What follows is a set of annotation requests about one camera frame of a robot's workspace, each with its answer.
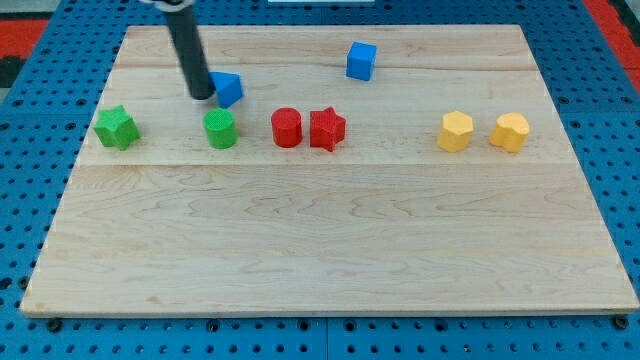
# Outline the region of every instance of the green block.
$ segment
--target green block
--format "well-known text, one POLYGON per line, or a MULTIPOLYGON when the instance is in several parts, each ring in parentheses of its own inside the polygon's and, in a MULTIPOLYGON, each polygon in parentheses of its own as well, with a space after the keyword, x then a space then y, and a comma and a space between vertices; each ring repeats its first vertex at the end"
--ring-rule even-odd
POLYGON ((204 129, 209 145, 216 149, 232 147, 238 141, 238 132, 233 122, 233 114, 226 109, 211 110, 204 116, 204 129))
POLYGON ((93 130, 103 146, 117 146, 123 151, 132 142, 140 139, 138 127, 122 105, 109 110, 100 110, 98 121, 93 126, 93 130))

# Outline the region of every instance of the toy block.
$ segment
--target toy block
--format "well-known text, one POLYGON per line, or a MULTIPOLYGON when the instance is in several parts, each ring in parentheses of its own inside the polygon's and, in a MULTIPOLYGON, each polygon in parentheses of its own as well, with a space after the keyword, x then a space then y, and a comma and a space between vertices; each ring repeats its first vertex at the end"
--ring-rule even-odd
POLYGON ((450 153, 464 150, 473 133, 473 119, 471 116, 454 111, 442 116, 438 146, 450 153))
POLYGON ((110 110, 98 111, 98 121, 93 126, 93 130, 103 146, 116 146, 121 151, 140 139, 140 132, 133 117, 127 114, 122 105, 110 110))
POLYGON ((354 42, 347 54, 347 77, 369 81, 375 66, 375 45, 354 42))
POLYGON ((504 114, 496 121, 496 126, 489 136, 489 143, 515 153, 522 148, 529 135, 529 130, 529 122, 522 114, 504 114))
POLYGON ((216 149, 232 147, 238 140, 238 132, 233 120, 233 114, 226 109, 209 111, 203 120, 204 128, 209 138, 209 145, 216 149))
POLYGON ((302 141, 302 116, 296 109, 280 108, 271 115, 271 129, 276 145, 297 146, 302 141))
POLYGON ((335 145, 345 138, 346 120, 336 114, 333 107, 311 112, 311 147, 322 147, 333 152, 335 145))
POLYGON ((216 86, 218 104, 223 109, 230 108, 231 105, 244 96, 240 75, 238 74, 212 71, 211 80, 216 86))

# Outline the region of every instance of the blue pegboard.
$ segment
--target blue pegboard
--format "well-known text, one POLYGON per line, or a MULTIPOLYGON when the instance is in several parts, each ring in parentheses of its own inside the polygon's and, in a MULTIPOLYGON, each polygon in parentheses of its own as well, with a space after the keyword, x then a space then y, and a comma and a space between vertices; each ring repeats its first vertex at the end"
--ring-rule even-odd
MULTIPOLYGON (((578 0, 199 0, 201 24, 519 24, 623 263, 640 284, 640 99, 578 0)), ((640 358, 640 316, 32 320, 17 307, 134 0, 63 0, 0 108, 0 358, 640 358)))

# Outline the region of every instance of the red block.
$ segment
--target red block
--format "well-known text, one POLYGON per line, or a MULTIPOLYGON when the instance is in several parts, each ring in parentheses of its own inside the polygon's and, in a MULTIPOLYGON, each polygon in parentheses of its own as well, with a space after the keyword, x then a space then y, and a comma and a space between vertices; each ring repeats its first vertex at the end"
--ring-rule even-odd
POLYGON ((276 145, 294 147, 302 141, 302 116, 296 109, 280 108, 271 115, 271 129, 276 145))
POLYGON ((311 112, 310 145, 333 152, 335 146, 344 140, 347 121, 336 114, 332 107, 311 112))

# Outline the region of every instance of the red surface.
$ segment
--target red surface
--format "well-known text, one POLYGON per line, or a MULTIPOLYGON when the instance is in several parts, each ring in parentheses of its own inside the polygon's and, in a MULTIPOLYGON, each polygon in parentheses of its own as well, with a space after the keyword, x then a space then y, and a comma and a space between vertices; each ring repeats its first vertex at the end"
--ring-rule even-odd
POLYGON ((311 112, 310 145, 333 152, 344 140, 347 121, 336 114, 332 107, 311 112))
POLYGON ((273 142, 283 148, 297 146, 302 141, 302 116, 296 109, 280 108, 271 115, 273 142))
POLYGON ((0 58, 29 57, 49 20, 1 20, 0 58))
POLYGON ((618 12, 607 0, 584 0, 591 16, 640 92, 640 48, 631 39, 629 29, 620 21, 618 12))

